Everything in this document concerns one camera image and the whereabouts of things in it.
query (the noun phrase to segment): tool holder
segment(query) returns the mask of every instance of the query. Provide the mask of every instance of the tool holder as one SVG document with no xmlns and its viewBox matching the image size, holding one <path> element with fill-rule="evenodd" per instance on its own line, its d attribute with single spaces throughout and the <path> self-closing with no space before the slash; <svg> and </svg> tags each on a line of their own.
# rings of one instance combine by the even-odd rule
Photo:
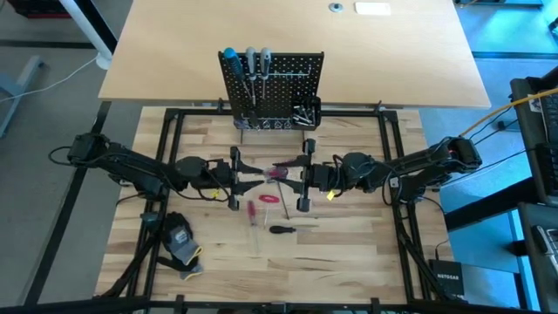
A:
<svg viewBox="0 0 558 314">
<path fill-rule="evenodd" d="M 273 53 L 269 77 L 265 81 L 265 99 L 262 94 L 260 56 L 256 54 L 255 106 L 242 82 L 232 73 L 223 53 L 219 52 L 218 57 L 236 128 L 315 130 L 319 126 L 321 101 L 316 94 L 322 74 L 323 52 Z M 238 53 L 238 57 L 251 93 L 246 56 Z M 306 115 L 299 112 L 301 106 L 305 108 Z M 303 117 L 304 121 L 301 122 L 296 116 Z"/>
</svg>

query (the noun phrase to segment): white sticker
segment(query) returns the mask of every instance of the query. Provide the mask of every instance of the white sticker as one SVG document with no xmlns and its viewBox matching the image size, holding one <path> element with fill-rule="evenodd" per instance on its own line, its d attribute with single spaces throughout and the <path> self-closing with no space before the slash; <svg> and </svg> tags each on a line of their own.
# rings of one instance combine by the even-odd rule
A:
<svg viewBox="0 0 558 314">
<path fill-rule="evenodd" d="M 187 239 L 188 239 L 188 234 L 184 230 L 181 230 L 179 233 L 174 235 L 174 240 L 176 240 L 176 242 L 178 242 L 178 244 L 182 244 Z"/>
<path fill-rule="evenodd" d="M 531 99 L 529 100 L 529 108 L 531 108 L 531 111 L 534 113 L 542 113 L 541 110 L 541 99 Z"/>
<path fill-rule="evenodd" d="M 390 178 L 390 187 L 399 188 L 399 179 L 397 177 Z"/>
<path fill-rule="evenodd" d="M 389 3 L 355 3 L 355 10 L 358 14 L 364 15 L 391 15 L 391 6 Z"/>
</svg>

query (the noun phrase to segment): black screwdriver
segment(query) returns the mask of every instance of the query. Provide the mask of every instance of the black screwdriver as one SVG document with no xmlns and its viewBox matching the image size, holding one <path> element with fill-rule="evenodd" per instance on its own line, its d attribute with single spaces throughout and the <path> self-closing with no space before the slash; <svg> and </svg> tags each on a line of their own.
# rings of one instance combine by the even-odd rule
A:
<svg viewBox="0 0 558 314">
<path fill-rule="evenodd" d="M 269 77 L 269 66 L 271 65 L 270 48 L 263 48 L 260 52 L 260 64 L 262 65 L 262 99 L 265 99 L 265 81 Z"/>
<path fill-rule="evenodd" d="M 280 235 L 283 233 L 293 233 L 296 229 L 292 227 L 284 227 L 284 226 L 271 226 L 269 227 L 269 232 L 272 234 Z"/>
<path fill-rule="evenodd" d="M 228 47 L 223 52 L 223 56 L 225 56 L 228 66 L 230 66 L 230 69 L 232 70 L 236 79 L 241 81 L 242 86 L 244 86 L 244 90 L 246 90 L 248 96 L 252 98 L 252 96 L 250 95 L 250 91 L 248 90 L 248 86 L 246 85 L 246 77 L 244 76 L 244 70 L 242 69 L 241 60 L 238 58 L 236 51 L 233 48 Z"/>
</svg>

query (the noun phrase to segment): glove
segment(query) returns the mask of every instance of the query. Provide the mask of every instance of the glove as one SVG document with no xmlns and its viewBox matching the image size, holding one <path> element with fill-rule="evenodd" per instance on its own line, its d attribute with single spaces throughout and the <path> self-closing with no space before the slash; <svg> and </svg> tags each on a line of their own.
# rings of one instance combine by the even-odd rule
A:
<svg viewBox="0 0 558 314">
<path fill-rule="evenodd" d="M 167 214 L 162 238 L 163 246 L 173 259 L 171 261 L 165 257 L 158 257 L 158 263 L 178 270 L 183 280 L 201 274 L 203 268 L 199 264 L 198 256 L 203 252 L 203 248 L 194 241 L 190 224 L 182 214 Z"/>
</svg>

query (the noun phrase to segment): screwdriver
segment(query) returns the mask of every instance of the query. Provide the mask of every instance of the screwdriver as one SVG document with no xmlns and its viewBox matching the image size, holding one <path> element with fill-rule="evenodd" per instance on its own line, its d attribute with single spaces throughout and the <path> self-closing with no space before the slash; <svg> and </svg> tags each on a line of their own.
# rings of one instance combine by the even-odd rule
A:
<svg viewBox="0 0 558 314">
<path fill-rule="evenodd" d="M 255 106 L 255 91 L 254 91 L 254 81 L 255 81 L 255 49 L 254 47 L 248 47 L 246 49 L 246 59 L 248 60 L 248 69 L 250 74 L 248 79 L 252 84 L 252 105 Z"/>
<path fill-rule="evenodd" d="M 242 85 L 244 86 L 244 89 L 248 93 L 248 97 L 251 97 L 250 91 L 248 90 L 248 86 L 246 85 L 246 80 L 244 78 L 244 70 L 242 69 L 241 60 L 238 58 L 236 51 L 233 48 L 228 47 L 223 52 L 223 56 L 227 60 L 228 66 L 230 66 L 230 69 L 233 71 L 233 74 L 236 76 L 238 80 L 241 81 Z"/>
<path fill-rule="evenodd" d="M 254 237 L 255 253 L 260 253 L 260 245 L 258 244 L 257 223 L 255 222 L 255 205 L 253 201 L 248 201 L 248 218 L 250 220 L 250 226 L 252 226 L 252 232 Z"/>
<path fill-rule="evenodd" d="M 271 65 L 271 50 L 263 48 L 260 52 L 260 64 L 262 65 L 262 99 L 265 99 L 265 81 L 269 76 L 269 65 Z"/>
<path fill-rule="evenodd" d="M 296 229 L 292 227 L 284 227 L 284 226 L 271 226 L 269 227 L 269 232 L 272 234 L 280 235 L 283 233 L 293 233 Z"/>
</svg>

